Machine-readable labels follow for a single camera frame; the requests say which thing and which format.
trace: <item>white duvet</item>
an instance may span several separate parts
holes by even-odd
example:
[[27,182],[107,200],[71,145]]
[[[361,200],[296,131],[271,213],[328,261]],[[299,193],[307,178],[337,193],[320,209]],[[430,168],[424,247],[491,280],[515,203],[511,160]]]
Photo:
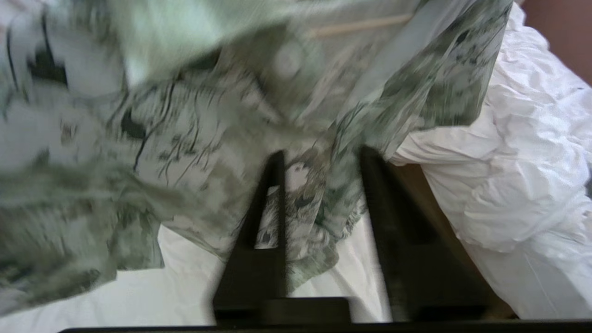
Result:
[[521,318],[592,318],[592,89],[524,19],[514,5],[479,119],[412,133],[392,159],[422,164],[458,238]]

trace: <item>white bedsheet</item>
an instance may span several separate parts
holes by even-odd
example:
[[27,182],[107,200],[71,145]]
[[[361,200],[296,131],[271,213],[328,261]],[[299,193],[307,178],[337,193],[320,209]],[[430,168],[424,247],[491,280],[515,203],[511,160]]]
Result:
[[521,318],[592,318],[592,89],[524,19],[514,5],[479,119],[412,133],[393,160],[422,164],[469,255]]
[[[120,271],[117,280],[90,293],[0,318],[0,332],[55,333],[85,326],[215,325],[211,296],[222,262],[161,227],[166,267]],[[292,297],[352,297],[355,322],[390,321],[390,309],[369,221],[338,243],[337,266],[300,286]]]

